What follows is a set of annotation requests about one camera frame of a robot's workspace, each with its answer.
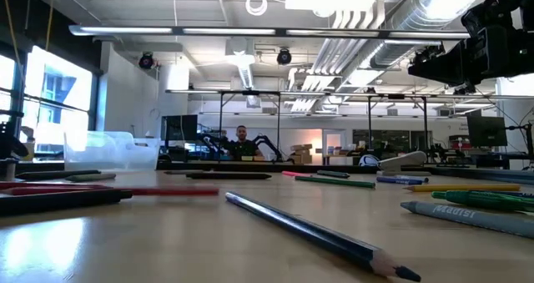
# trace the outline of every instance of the blue pencil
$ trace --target blue pencil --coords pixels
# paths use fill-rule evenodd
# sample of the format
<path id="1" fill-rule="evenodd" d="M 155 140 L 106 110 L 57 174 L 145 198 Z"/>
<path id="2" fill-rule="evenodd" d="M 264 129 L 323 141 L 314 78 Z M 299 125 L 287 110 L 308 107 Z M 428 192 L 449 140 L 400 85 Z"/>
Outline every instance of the blue pencil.
<path id="1" fill-rule="evenodd" d="M 376 177 L 377 182 L 381 183 L 393 183 L 393 184 L 423 184 L 425 181 L 423 179 L 414 179 L 414 178 L 399 178 L 399 177 Z"/>
<path id="2" fill-rule="evenodd" d="M 482 192 L 491 192 L 500 195 L 513 195 L 518 197 L 524 197 L 529 199 L 534 199 L 534 194 L 525 193 L 525 192 L 513 192 L 513 191 L 491 191 L 491 190 L 482 190 Z"/>

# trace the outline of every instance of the security camera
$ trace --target security camera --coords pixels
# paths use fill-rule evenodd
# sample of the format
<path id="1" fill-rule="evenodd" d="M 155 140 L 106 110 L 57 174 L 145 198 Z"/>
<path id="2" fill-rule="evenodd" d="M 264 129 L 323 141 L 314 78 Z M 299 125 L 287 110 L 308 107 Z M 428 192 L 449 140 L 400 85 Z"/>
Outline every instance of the security camera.
<path id="1" fill-rule="evenodd" d="M 278 53 L 278 58 L 276 58 L 276 62 L 278 62 L 279 65 L 287 65 L 291 63 L 290 50 L 287 48 L 282 48 Z"/>
<path id="2" fill-rule="evenodd" d="M 143 57 L 139 60 L 139 67 L 141 69 L 150 70 L 154 66 L 153 53 L 143 53 Z"/>

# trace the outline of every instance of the window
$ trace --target window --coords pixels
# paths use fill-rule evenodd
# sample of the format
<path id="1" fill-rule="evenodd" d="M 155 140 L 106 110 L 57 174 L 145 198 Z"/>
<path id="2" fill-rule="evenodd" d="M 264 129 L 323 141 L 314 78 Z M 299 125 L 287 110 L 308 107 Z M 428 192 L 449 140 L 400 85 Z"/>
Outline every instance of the window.
<path id="1" fill-rule="evenodd" d="M 15 61 L 0 55 L 0 109 L 9 110 L 11 108 L 14 72 Z M 0 122 L 8 120 L 9 116 L 0 115 Z"/>
<path id="2" fill-rule="evenodd" d="M 63 132 L 88 128 L 93 74 L 33 47 L 28 55 L 22 126 L 33 129 L 38 153 L 63 150 Z M 22 141 L 27 135 L 21 134 Z"/>

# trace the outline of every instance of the pencil tip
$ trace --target pencil tip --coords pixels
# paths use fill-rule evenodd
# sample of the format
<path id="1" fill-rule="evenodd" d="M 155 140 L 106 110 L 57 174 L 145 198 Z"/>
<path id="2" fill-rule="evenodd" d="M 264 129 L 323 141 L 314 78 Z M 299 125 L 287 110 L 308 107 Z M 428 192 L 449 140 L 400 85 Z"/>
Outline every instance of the pencil tip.
<path id="1" fill-rule="evenodd" d="M 396 267 L 395 273 L 399 276 L 399 278 L 421 282 L 421 276 L 417 275 L 415 272 L 405 266 Z"/>

